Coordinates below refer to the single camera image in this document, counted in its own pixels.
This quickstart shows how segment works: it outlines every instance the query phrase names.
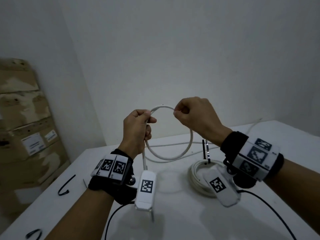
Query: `qr code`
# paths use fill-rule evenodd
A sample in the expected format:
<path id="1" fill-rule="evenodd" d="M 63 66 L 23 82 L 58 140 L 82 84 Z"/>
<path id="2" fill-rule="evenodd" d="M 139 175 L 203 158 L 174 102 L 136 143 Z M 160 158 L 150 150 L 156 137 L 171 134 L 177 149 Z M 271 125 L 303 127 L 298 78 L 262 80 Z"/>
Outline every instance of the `qr code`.
<path id="1" fill-rule="evenodd" d="M 262 151 L 261 149 L 255 146 L 251 148 L 250 152 L 247 155 L 247 157 L 249 157 L 250 159 L 254 160 L 259 164 L 262 164 L 267 156 L 268 156 L 268 153 Z"/>
<path id="2" fill-rule="evenodd" d="M 100 167 L 100 165 L 101 165 L 102 161 L 103 161 L 103 159 L 101 159 L 101 160 L 99 161 L 99 163 L 98 163 L 98 165 L 96 166 L 96 168 L 95 168 L 95 169 L 98 169 L 98 168 Z"/>
<path id="3" fill-rule="evenodd" d="M 250 176 L 254 176 L 256 174 L 256 172 L 259 170 L 259 168 L 253 164 L 251 164 L 250 162 L 247 161 L 243 161 L 240 165 L 240 170 L 242 170 L 243 172 L 249 174 Z"/>
<path id="4" fill-rule="evenodd" d="M 112 163 L 113 160 L 105 159 L 100 170 L 109 171 L 112 166 Z"/>
<path id="5" fill-rule="evenodd" d="M 142 180 L 141 192 L 152 193 L 153 181 L 152 180 Z"/>
<path id="6" fill-rule="evenodd" d="M 216 193 L 226 189 L 226 186 L 222 183 L 219 177 L 216 177 L 214 180 L 210 181 L 210 184 Z"/>
<path id="7" fill-rule="evenodd" d="M 122 161 L 116 161 L 113 167 L 114 173 L 123 174 L 125 172 L 126 163 Z"/>
<path id="8" fill-rule="evenodd" d="M 258 138 L 254 144 L 256 144 L 259 147 L 262 147 L 263 149 L 265 149 L 267 151 L 270 151 L 270 149 L 272 147 L 272 145 L 270 143 L 268 143 L 264 140 L 261 140 L 260 138 Z"/>

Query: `person's left hand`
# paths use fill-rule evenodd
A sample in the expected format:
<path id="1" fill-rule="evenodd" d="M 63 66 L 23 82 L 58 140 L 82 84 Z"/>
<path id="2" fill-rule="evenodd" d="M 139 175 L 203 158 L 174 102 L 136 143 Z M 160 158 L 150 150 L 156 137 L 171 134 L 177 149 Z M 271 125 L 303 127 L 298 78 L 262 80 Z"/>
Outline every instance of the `person's left hand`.
<path id="1" fill-rule="evenodd" d="M 157 119 L 151 117 L 151 112 L 146 109 L 136 109 L 123 120 L 123 139 L 118 149 L 134 159 L 142 153 L 144 141 L 151 139 L 151 127 L 148 123 L 156 123 Z"/>

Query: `hand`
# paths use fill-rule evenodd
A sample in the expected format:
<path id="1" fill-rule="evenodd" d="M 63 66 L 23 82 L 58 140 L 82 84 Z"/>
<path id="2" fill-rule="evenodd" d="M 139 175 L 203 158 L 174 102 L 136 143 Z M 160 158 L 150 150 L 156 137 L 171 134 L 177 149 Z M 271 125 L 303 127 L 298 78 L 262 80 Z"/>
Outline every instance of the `hand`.
<path id="1" fill-rule="evenodd" d="M 151 127 L 148 123 L 156 123 L 146 109 L 136 109 L 123 120 L 123 139 L 118 149 L 134 159 L 144 150 L 144 141 L 151 139 Z"/>
<path id="2" fill-rule="evenodd" d="M 206 98 L 184 98 L 177 104 L 173 114 L 183 125 L 217 146 L 221 146 L 232 132 L 221 124 L 214 108 Z"/>

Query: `black wrist strap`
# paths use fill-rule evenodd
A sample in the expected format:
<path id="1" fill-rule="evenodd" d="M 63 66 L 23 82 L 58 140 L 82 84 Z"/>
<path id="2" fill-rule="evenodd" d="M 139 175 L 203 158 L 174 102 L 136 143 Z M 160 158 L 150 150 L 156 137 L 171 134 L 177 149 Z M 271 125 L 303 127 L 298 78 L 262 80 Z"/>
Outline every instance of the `black wrist strap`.
<path id="1" fill-rule="evenodd" d="M 131 188 L 126 185 L 126 183 L 130 180 L 131 175 L 134 174 L 134 170 L 132 167 L 133 159 L 119 149 L 115 149 L 113 152 L 111 152 L 111 154 L 127 157 L 128 162 L 130 162 L 130 167 L 123 184 L 120 185 L 118 182 L 111 178 L 93 176 L 90 180 L 88 188 L 90 190 L 103 190 L 114 197 L 114 200 L 116 202 L 124 205 L 133 201 L 137 196 L 137 189 Z"/>
<path id="2" fill-rule="evenodd" d="M 248 185 L 248 187 L 250 188 L 254 186 L 255 182 L 248 180 L 247 177 L 241 176 L 241 175 L 244 175 L 244 173 L 239 169 L 235 168 L 234 166 L 232 166 L 232 164 L 235 158 L 237 157 L 237 155 L 239 154 L 240 150 L 242 149 L 242 147 L 245 145 L 248 138 L 249 137 L 247 135 L 239 131 L 234 131 L 226 137 L 226 139 L 223 141 L 220 147 L 220 150 L 226 155 L 226 159 L 223 161 L 223 163 L 231 171 L 238 172 L 240 174 L 240 175 L 237 175 L 236 180 L 234 180 L 234 182 L 235 183 L 236 181 L 239 182 L 242 188 L 245 188 L 244 186 L 246 185 Z M 275 176 L 281 170 L 283 164 L 284 164 L 284 157 L 281 153 L 279 153 L 275 163 L 269 170 L 269 173 L 267 174 L 265 179 Z"/>

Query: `person's right hand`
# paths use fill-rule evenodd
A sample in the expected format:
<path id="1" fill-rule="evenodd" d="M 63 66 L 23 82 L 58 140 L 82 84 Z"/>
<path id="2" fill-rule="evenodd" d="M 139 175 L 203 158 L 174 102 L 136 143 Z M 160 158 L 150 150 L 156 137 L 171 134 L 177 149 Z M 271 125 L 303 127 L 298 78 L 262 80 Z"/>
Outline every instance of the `person's right hand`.
<path id="1" fill-rule="evenodd" d="M 173 114 L 183 125 L 217 146 L 221 146 L 232 132 L 221 124 L 214 108 L 206 98 L 184 98 L 177 104 Z"/>

